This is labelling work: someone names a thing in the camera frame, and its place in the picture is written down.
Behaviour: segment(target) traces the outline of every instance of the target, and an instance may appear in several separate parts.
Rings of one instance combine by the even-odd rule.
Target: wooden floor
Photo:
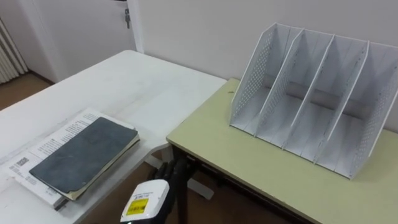
[[[0,110],[33,95],[50,86],[43,80],[24,75],[9,83],[0,85]],[[121,212],[137,184],[146,180],[152,167],[142,164],[102,203],[100,203],[83,221],[83,224],[117,224]],[[272,223],[288,224],[287,221],[267,211],[230,188],[217,187],[213,179],[204,174],[195,174],[195,179],[215,191],[211,200],[206,200],[191,190],[188,191],[188,219],[190,224],[212,223]],[[177,211],[174,208],[167,220],[168,224],[177,223]]]

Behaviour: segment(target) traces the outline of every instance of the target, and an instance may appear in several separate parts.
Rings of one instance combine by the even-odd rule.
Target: gray book cover
[[[127,150],[137,134],[98,118],[29,172],[61,193],[79,191]]]

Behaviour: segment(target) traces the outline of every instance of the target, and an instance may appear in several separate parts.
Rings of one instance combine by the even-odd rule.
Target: yellow sticker
[[[129,209],[127,210],[127,215],[144,213],[147,203],[148,203],[148,198],[132,201]]]

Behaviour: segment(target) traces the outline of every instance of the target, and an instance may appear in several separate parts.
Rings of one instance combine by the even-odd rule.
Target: paper document
[[[134,129],[134,127],[129,124],[122,123],[114,118],[106,116],[105,114],[88,108],[78,114],[58,131],[49,135],[38,144],[28,148],[26,151],[16,155],[7,164],[5,164],[4,171],[13,179],[39,196],[42,200],[51,206],[56,207],[60,202],[62,202],[63,197],[36,179],[29,173],[29,171],[99,117],[104,117],[127,128]]]

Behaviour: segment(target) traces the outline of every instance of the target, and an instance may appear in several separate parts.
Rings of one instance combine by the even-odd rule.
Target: door
[[[74,75],[123,50],[135,50],[127,27],[126,1],[33,0],[64,77]]]

